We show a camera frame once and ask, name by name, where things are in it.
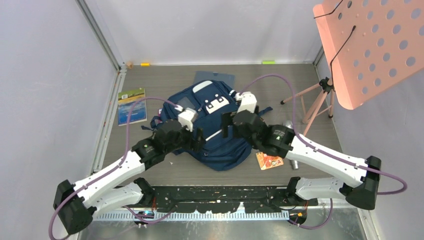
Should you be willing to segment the navy blue backpack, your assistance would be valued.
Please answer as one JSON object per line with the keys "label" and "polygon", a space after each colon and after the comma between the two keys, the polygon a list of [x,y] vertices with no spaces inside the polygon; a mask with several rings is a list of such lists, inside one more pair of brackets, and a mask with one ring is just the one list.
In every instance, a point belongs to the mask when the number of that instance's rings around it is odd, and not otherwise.
{"label": "navy blue backpack", "polygon": [[223,137],[222,114],[238,110],[236,93],[223,81],[203,80],[170,96],[163,104],[160,114],[152,118],[149,129],[153,131],[166,120],[177,119],[179,112],[172,104],[193,109],[198,114],[193,125],[202,129],[205,144],[199,152],[180,148],[173,153],[188,153],[215,171],[235,168],[252,152],[252,146],[245,139],[233,137],[231,126],[227,129],[228,136]]}

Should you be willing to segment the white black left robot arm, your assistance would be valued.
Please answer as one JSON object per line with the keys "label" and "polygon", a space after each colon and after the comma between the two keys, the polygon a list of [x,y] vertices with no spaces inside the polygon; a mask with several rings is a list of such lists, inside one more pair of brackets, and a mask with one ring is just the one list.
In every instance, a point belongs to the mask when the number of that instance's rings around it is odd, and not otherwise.
{"label": "white black left robot arm", "polygon": [[136,203],[148,207],[154,197],[146,188],[109,200],[106,195],[112,194],[112,189],[123,181],[161,163],[167,154],[179,149],[197,152],[205,142],[202,128],[190,131],[187,125],[177,120],[165,121],[151,136],[127,148],[124,155],[108,167],[75,183],[67,179],[59,183],[50,221],[53,223],[59,218],[66,233],[73,235],[87,228],[95,216],[112,207]]}

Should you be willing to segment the orange spiral notepad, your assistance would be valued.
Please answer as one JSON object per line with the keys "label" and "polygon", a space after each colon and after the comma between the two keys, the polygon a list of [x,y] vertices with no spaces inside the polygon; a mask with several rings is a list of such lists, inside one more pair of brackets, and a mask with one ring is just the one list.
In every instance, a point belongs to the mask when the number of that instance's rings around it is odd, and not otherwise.
{"label": "orange spiral notepad", "polygon": [[262,171],[279,167],[284,164],[283,159],[279,156],[270,156],[263,152],[257,152],[255,156]]}

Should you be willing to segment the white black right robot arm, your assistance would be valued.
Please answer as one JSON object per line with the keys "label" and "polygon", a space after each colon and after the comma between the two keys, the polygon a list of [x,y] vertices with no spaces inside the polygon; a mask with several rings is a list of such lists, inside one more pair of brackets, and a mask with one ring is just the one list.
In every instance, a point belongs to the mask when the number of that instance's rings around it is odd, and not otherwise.
{"label": "white black right robot arm", "polygon": [[317,144],[282,124],[267,125],[257,114],[243,110],[221,117],[223,136],[232,127],[235,138],[245,139],[269,156],[298,161],[330,174],[327,178],[292,177],[285,198],[291,205],[324,198],[344,199],[364,210],[374,210],[382,161],[375,156],[358,158]]}

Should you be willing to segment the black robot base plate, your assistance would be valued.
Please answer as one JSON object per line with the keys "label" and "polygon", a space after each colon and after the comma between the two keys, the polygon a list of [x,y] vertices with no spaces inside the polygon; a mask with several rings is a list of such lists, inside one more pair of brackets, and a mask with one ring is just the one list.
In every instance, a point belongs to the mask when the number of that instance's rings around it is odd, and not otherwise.
{"label": "black robot base plate", "polygon": [[295,199],[289,196],[285,186],[154,186],[152,192],[132,208],[155,209],[160,213],[205,214],[234,213],[244,209],[245,213],[277,213],[294,206],[317,206],[318,200]]}

